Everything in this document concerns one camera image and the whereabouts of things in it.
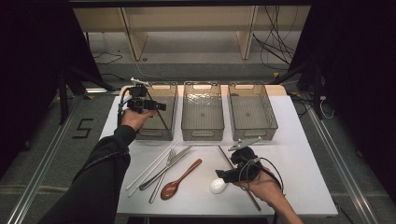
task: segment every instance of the plastic storage container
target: plastic storage container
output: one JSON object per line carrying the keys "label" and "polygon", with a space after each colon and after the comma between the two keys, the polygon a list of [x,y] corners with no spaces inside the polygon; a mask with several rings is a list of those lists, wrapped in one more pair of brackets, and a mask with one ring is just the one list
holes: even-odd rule
{"label": "plastic storage container", "polygon": [[143,129],[139,131],[136,139],[172,141],[174,138],[177,112],[177,83],[153,82],[151,84],[152,86],[147,88],[152,100],[166,104],[166,110],[160,110],[160,114],[168,129],[163,125],[160,115],[156,115],[145,121]]}
{"label": "plastic storage container", "polygon": [[184,141],[221,141],[224,117],[217,81],[184,83],[181,130]]}
{"label": "plastic storage container", "polygon": [[228,102],[234,141],[256,137],[273,139],[276,117],[263,83],[230,83]]}

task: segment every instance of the black sleeve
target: black sleeve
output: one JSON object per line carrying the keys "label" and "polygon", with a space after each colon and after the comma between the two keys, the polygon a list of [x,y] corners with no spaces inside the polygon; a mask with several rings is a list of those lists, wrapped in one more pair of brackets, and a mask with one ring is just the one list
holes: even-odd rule
{"label": "black sleeve", "polygon": [[120,126],[101,139],[64,196],[39,223],[114,223],[125,172],[131,162],[128,146],[136,133]]}

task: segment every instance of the wooden spoon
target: wooden spoon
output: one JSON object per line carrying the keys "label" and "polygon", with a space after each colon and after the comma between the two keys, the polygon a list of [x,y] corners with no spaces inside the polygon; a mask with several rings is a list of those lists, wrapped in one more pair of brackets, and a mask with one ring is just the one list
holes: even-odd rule
{"label": "wooden spoon", "polygon": [[184,177],[186,177],[189,173],[191,173],[191,171],[195,169],[195,167],[197,167],[199,164],[201,164],[201,162],[202,160],[198,159],[195,163],[192,164],[192,166],[186,171],[186,173],[184,173],[184,175],[181,178],[163,186],[163,190],[161,191],[161,199],[168,200],[172,198],[172,196],[175,195],[178,184],[181,182],[181,180],[183,180]]}

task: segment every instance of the metal fork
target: metal fork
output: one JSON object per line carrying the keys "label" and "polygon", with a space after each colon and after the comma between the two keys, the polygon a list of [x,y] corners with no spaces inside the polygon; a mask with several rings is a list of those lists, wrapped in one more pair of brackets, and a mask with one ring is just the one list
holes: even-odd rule
{"label": "metal fork", "polygon": [[[172,148],[172,150],[169,152],[168,160],[166,161],[166,165],[169,165],[169,163],[171,162],[172,158],[173,158],[175,155],[176,155],[175,149]],[[154,202],[155,196],[157,195],[158,190],[160,189],[161,183],[163,182],[163,177],[165,176],[165,173],[163,173],[163,174],[161,175],[160,180],[159,180],[158,183],[157,183],[157,186],[155,187],[154,191],[153,191],[152,194],[151,194],[151,197],[149,198],[149,201],[148,201],[149,203],[153,203],[153,202]]]}

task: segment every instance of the knife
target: knife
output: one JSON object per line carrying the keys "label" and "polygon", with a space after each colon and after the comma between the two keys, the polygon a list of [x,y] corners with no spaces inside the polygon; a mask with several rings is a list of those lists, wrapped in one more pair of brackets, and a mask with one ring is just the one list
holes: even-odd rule
{"label": "knife", "polygon": [[186,152],[192,148],[194,145],[191,145],[189,147],[184,148],[181,152],[177,153],[177,155],[172,158],[171,162],[169,163],[169,165],[165,166],[158,174],[156,174],[154,177],[152,177],[150,180],[146,181],[145,183],[143,183],[142,185],[139,186],[140,190],[146,189],[148,188],[152,183],[154,183],[154,181],[158,178],[160,178],[160,176],[165,173],[165,171],[167,171],[169,168],[171,168],[177,161],[179,161],[185,154]]}

